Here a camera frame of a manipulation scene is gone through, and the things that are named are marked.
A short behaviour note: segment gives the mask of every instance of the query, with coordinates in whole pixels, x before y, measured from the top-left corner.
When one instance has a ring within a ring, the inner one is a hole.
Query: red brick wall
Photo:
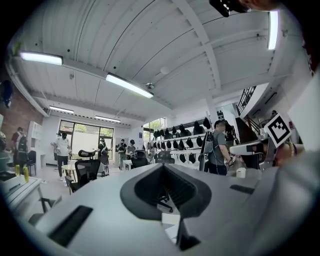
[[[2,82],[5,79],[10,80],[10,77],[5,68],[2,68],[0,81]],[[9,147],[11,146],[12,135],[17,131],[18,127],[22,127],[24,134],[27,135],[30,121],[41,125],[44,117],[21,94],[14,83],[12,85],[13,96],[10,108],[7,108],[3,102],[0,104],[0,114],[3,115],[1,131],[5,134],[6,143]]]

